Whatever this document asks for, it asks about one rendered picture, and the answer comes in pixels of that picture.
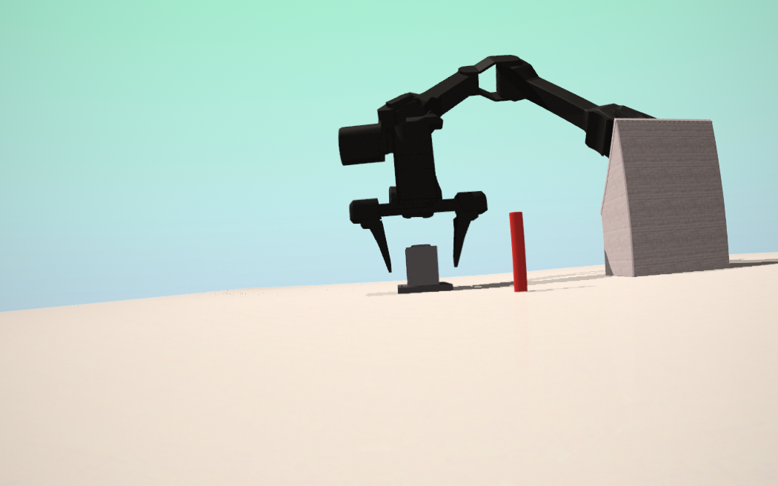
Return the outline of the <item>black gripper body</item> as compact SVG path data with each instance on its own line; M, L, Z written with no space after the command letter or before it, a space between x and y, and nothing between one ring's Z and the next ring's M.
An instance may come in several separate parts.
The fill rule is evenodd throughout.
M378 198L354 199L349 204L350 221L353 224L379 221L382 216L401 216L420 213L455 211L455 214L483 214L488 210L482 191L457 192L453 199L437 196L434 157L430 155L406 155L394 160L396 202L379 204ZM433 206L427 206L431 203ZM413 205L405 205L413 204ZM410 208L407 210L403 210Z

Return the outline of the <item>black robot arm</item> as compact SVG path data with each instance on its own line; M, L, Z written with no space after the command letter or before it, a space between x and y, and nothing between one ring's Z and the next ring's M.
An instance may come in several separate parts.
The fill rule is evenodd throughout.
M479 74L495 65L496 92L479 88ZM585 144L609 158L614 117L656 119L624 105L597 105L540 77L527 61L517 56L488 56L474 66L462 66L452 76L426 92L405 93L386 101L377 112L378 124L340 127L341 163L362 165L385 162L406 155L434 157L431 133L441 130L443 113L467 97L491 101L521 101L534 104L571 122L586 132Z

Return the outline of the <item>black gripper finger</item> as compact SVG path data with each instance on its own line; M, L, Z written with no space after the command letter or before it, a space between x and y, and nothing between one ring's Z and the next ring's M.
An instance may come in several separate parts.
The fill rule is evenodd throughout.
M387 237L385 237L385 230L384 230L382 220L361 222L361 227L363 229L371 230L373 237L375 237L376 239L380 251L382 251L382 256L385 261L385 264L387 265L388 272L391 273L390 254L388 251Z
M465 234L469 223L478 219L478 213L458 215L453 218L453 267L458 267Z

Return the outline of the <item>red peg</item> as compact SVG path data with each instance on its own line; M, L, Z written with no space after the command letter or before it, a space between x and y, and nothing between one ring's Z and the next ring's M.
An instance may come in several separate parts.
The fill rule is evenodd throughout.
M528 270L525 260L525 234L522 211L509 213L512 236L514 292L528 292Z

